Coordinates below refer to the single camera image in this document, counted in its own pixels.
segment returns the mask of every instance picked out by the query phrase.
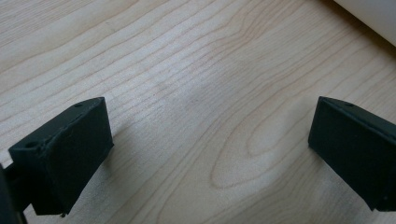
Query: white cylinder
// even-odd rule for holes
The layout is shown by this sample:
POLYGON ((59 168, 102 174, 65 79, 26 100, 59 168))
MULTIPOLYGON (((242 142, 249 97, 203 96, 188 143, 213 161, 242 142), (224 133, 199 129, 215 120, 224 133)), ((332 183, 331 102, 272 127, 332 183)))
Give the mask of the white cylinder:
POLYGON ((396 46, 396 0, 334 0, 396 46))

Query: wooden surface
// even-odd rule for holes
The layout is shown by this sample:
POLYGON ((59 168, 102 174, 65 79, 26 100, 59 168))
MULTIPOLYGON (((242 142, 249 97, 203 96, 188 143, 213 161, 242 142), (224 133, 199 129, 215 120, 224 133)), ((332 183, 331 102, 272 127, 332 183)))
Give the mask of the wooden surface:
POLYGON ((320 95, 396 123, 396 48, 332 1, 0 3, 0 162, 105 96, 115 147, 30 223, 393 223, 307 146, 320 95))

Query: black plastic block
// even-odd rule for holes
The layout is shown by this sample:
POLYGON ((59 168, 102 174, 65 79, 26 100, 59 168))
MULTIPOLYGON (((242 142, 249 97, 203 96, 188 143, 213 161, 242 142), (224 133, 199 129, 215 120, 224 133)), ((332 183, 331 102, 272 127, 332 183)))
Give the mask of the black plastic block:
POLYGON ((68 214, 113 147, 105 98, 67 108, 9 149, 38 215, 68 214))
POLYGON ((396 210, 396 125, 319 97, 308 143, 372 210, 396 210))

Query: wood grain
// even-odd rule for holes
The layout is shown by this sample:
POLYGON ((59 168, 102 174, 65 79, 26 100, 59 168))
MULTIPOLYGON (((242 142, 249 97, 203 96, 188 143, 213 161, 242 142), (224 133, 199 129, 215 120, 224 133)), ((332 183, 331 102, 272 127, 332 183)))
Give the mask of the wood grain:
POLYGON ((30 223, 392 223, 307 146, 320 95, 396 123, 396 49, 331 1, 2 1, 0 162, 105 96, 115 147, 30 223))

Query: hole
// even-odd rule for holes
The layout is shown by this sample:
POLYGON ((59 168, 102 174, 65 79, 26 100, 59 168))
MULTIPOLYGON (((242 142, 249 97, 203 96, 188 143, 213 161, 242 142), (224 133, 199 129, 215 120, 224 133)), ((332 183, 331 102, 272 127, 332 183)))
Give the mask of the hole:
POLYGON ((36 147, 38 145, 38 142, 29 142, 25 146, 26 147, 36 147))

